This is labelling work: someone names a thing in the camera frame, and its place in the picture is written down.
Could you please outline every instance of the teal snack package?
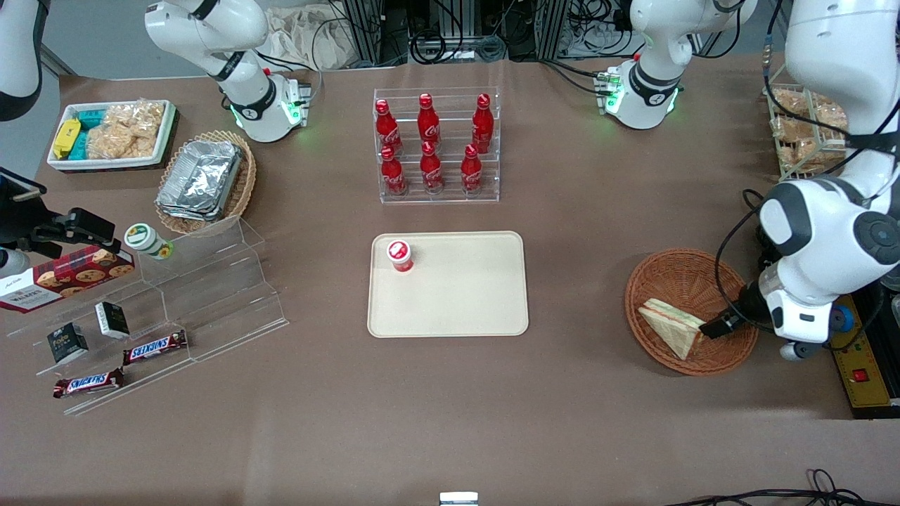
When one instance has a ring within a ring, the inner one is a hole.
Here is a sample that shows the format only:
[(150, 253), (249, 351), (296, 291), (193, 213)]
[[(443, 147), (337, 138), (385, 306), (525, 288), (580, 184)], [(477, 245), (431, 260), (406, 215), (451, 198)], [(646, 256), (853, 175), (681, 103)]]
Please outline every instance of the teal snack package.
[(95, 126), (99, 126), (104, 120), (106, 111), (103, 109), (94, 109), (93, 111), (82, 111), (78, 113), (78, 120), (81, 122), (82, 128), (90, 130)]
[(68, 154), (70, 160), (87, 160), (87, 132), (81, 131), (75, 138), (75, 146)]

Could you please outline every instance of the sandwich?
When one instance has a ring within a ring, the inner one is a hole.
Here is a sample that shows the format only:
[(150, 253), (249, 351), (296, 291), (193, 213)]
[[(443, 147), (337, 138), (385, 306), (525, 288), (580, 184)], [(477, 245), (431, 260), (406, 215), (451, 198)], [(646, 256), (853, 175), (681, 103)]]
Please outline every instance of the sandwich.
[(648, 300), (637, 311), (681, 360), (688, 358), (699, 341), (700, 325), (706, 323), (658, 299)]

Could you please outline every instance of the wicker basket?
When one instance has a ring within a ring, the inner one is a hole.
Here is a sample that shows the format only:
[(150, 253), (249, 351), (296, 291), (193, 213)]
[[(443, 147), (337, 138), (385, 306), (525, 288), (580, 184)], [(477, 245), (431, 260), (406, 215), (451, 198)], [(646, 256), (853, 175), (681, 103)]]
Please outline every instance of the wicker basket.
[[(231, 187), (231, 195), (229, 195), (228, 203), (225, 205), (225, 213), (222, 214), (221, 218), (225, 219), (230, 216), (240, 216), (244, 210), (247, 209), (247, 204), (250, 203), (253, 185), (257, 181), (257, 162), (253, 159), (253, 153), (250, 151), (247, 142), (241, 139), (238, 134), (230, 131), (210, 131), (202, 133), (188, 142), (193, 140), (210, 140), (213, 142), (227, 140), (236, 146), (240, 146), (240, 148), (244, 150), (244, 158), (241, 159), (240, 165), (238, 166), (240, 172), (238, 172), (238, 177), (235, 179), (234, 186)], [(163, 173), (162, 180), (159, 182), (160, 189), (162, 189), (163, 185), (166, 183), (169, 174), (172, 172), (172, 166), (175, 164), (175, 160), (178, 158), (178, 155), (181, 154), (182, 150), (185, 149), (185, 146), (187, 146), (187, 142), (181, 148), (178, 148), (178, 151), (169, 160), (169, 163), (166, 166), (166, 172)], [(167, 229), (183, 234), (197, 231), (214, 222), (176, 218), (165, 214), (158, 206), (157, 215), (159, 215), (159, 219), (163, 222), (163, 225), (166, 225)]]
[[(701, 336), (688, 359), (681, 360), (637, 308), (647, 299), (656, 298), (701, 320), (713, 319), (725, 308), (713, 278), (714, 262), (711, 255), (698, 249), (666, 249), (645, 258), (634, 269), (625, 289), (625, 314), (634, 338), (651, 357), (685, 375), (718, 375), (735, 369), (750, 355), (759, 331), (744, 325), (730, 336), (718, 339)], [(734, 300), (744, 285), (743, 280), (724, 263), (719, 272), (722, 287)]]

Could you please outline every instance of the snickers bar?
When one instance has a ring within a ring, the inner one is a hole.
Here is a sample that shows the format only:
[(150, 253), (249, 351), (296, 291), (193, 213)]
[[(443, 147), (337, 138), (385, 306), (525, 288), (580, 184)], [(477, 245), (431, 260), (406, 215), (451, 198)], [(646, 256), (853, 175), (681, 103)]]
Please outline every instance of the snickers bar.
[(138, 346), (137, 348), (122, 351), (124, 357), (122, 358), (121, 364), (127, 366), (133, 362), (159, 355), (170, 349), (183, 348), (184, 346), (187, 346), (185, 332), (179, 330), (171, 336), (151, 341), (143, 346)]
[(125, 376), (122, 368), (103, 373), (101, 375), (85, 376), (83, 378), (59, 380), (53, 387), (53, 396), (57, 399), (68, 397), (79, 392), (100, 392), (113, 388), (122, 388), (125, 385)]

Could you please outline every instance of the table surface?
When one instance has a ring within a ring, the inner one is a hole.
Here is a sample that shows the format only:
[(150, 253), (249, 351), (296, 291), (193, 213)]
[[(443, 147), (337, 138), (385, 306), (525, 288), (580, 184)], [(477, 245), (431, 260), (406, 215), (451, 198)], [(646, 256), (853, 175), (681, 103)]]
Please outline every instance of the table surface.
[[(485, 505), (649, 506), (807, 488), (815, 467), (900, 501), (900, 425), (849, 420), (827, 354), (788, 363), (762, 335), (732, 373), (685, 377), (626, 323), (625, 284), (642, 258), (715, 251), (745, 212), (740, 190), (770, 187), (758, 60), (691, 62), (677, 108), (651, 131), (598, 115), (537, 64), (327, 74), (308, 128), (251, 143), (259, 177), (245, 217), (268, 241), (263, 268), (291, 324), (77, 418), (36, 381), (28, 343), (5, 339), (3, 503), (411, 505), (475, 490)], [(63, 104), (171, 100), (183, 115), (176, 145), (237, 129), (209, 78), (60, 84)], [(373, 89), (472, 85), (501, 87), (500, 203), (382, 206)], [(156, 222), (159, 175), (42, 167), (39, 180), (51, 209), (83, 206), (123, 228)], [(521, 234), (528, 331), (370, 336), (372, 239), (449, 230)], [(757, 253), (748, 229), (725, 259), (749, 276)]]

